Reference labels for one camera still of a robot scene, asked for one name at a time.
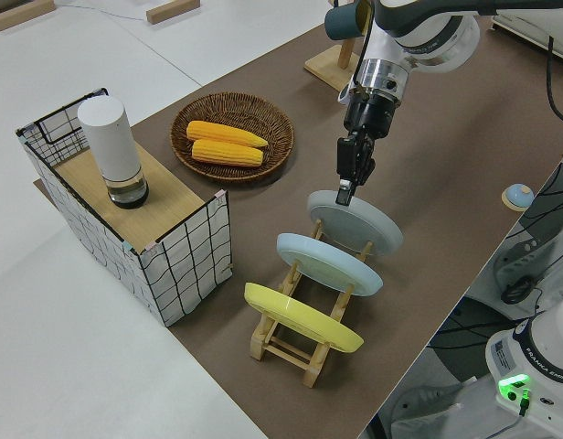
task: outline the small round button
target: small round button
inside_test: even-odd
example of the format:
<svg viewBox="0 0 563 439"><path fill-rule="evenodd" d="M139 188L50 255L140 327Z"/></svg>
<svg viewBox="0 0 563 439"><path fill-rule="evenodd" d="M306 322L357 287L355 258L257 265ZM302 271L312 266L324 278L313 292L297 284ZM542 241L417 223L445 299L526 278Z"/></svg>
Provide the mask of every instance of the small round button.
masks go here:
<svg viewBox="0 0 563 439"><path fill-rule="evenodd" d="M530 187L522 184L511 185L503 191L501 199L504 204L511 210L523 212L535 198L533 190Z"/></svg>

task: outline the franka emika robot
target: franka emika robot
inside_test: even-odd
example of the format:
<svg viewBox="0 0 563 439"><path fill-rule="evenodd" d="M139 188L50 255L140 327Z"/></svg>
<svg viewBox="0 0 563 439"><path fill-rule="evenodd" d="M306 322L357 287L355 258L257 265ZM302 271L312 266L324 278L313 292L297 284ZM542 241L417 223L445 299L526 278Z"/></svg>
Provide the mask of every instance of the franka emika robot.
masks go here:
<svg viewBox="0 0 563 439"><path fill-rule="evenodd" d="M374 142L388 135L409 74L460 67L479 42L475 16L515 16L563 45L562 0L371 0L369 7L363 53L338 98L348 105L348 136L337 147L336 203L345 206L375 167ZM563 300L493 335L485 352L496 404L563 438Z"/></svg>

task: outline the woven tray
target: woven tray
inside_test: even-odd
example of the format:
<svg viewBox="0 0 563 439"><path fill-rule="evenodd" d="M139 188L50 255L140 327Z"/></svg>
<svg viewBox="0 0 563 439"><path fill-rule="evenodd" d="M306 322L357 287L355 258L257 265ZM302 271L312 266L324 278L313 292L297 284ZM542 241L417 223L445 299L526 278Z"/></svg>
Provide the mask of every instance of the woven tray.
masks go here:
<svg viewBox="0 0 563 439"><path fill-rule="evenodd" d="M268 141L259 167L223 166L192 158L192 141L186 137L190 121L207 121L250 131ZM176 116L171 132L176 156L203 176L217 181L249 182L271 174L288 158L293 148L293 127L288 117L262 98L238 92L209 94L189 103Z"/></svg>

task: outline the corn cob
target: corn cob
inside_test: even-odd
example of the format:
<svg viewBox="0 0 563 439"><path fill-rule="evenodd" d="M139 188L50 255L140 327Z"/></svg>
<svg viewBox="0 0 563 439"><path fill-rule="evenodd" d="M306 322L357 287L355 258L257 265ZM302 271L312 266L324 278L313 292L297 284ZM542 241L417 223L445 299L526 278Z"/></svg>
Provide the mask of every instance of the corn cob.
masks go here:
<svg viewBox="0 0 563 439"><path fill-rule="evenodd" d="M192 145L192 158L216 165L258 167L263 162L263 151L227 142L198 139Z"/></svg>
<svg viewBox="0 0 563 439"><path fill-rule="evenodd" d="M237 145L261 148L267 146L267 140L246 130L205 121L190 121L186 128L186 137L190 140L211 139Z"/></svg>

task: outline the brown table mat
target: brown table mat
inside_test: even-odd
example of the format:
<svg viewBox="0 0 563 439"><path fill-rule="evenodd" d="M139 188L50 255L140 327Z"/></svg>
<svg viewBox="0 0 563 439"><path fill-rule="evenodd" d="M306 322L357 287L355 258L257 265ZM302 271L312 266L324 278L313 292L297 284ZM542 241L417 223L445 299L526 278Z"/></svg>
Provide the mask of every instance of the brown table mat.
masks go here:
<svg viewBox="0 0 563 439"><path fill-rule="evenodd" d="M376 143L377 169L356 194L387 213L405 242L394 255L368 260L385 286L353 297L344 318L366 342L354 354L332 351L312 390L293 365L268 353L262 362L250 357L259 315L243 300L243 285L277 287L287 270L278 234L308 234L308 195L337 189L345 107L303 68L332 42L318 27L134 126L137 141L207 199L222 185L184 167L170 147L180 109L212 92L244 91L294 123L295 150L280 179L225 186L233 277L170 328L269 437L357 437L518 219L501 202L504 188L538 190L560 160L563 123L547 104L545 55L481 23L482 42L466 65L412 73L389 137ZM563 65L555 93L563 109ZM295 297L328 311L335 300L307 279Z"/></svg>

